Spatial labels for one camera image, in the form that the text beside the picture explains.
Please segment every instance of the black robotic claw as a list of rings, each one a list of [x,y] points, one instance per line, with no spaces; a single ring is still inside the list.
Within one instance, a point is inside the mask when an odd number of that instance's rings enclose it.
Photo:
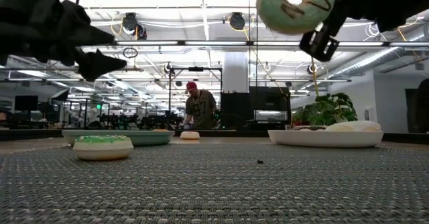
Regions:
[[[14,54],[40,62],[59,60],[79,65],[86,80],[95,80],[126,66],[126,61],[95,53],[80,46],[112,44],[115,38],[90,25],[85,10],[68,0],[0,0],[0,36],[8,42],[0,56]]]
[[[335,0],[322,29],[305,33],[300,48],[315,59],[326,62],[339,45],[334,37],[346,18],[374,21],[382,33],[405,24],[407,18],[427,8],[429,0]]]

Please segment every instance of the white plate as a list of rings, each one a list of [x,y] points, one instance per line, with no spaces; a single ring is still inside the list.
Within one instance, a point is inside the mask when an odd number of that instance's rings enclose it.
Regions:
[[[383,132],[269,130],[275,144],[324,148],[368,148],[381,143]]]

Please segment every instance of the jersey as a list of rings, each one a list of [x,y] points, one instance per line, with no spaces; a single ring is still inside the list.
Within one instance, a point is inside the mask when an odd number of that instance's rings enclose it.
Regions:
[[[215,107],[215,98],[206,90],[200,90],[200,96],[197,99],[189,97],[186,100],[186,114],[193,116],[196,129],[212,129],[215,126],[213,119]]]

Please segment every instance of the wall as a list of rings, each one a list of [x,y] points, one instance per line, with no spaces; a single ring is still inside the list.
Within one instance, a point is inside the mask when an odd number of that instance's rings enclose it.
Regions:
[[[351,80],[351,82],[333,83],[328,88],[329,93],[347,94],[353,102],[358,120],[365,120],[365,110],[368,109],[369,119],[377,122],[373,71],[365,72],[364,76],[351,77]]]
[[[418,88],[426,77],[421,72],[392,73],[374,74],[378,123],[385,132],[408,133],[405,89]]]
[[[292,109],[295,109],[297,107],[305,107],[309,104],[314,103],[314,100],[316,99],[316,95],[314,92],[310,92],[310,96],[308,97],[296,97],[290,100],[290,107]]]

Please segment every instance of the white pillar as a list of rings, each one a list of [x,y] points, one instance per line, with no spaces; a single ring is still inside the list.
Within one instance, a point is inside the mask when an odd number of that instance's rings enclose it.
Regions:
[[[225,52],[223,60],[223,92],[249,92],[249,62],[246,52]]]

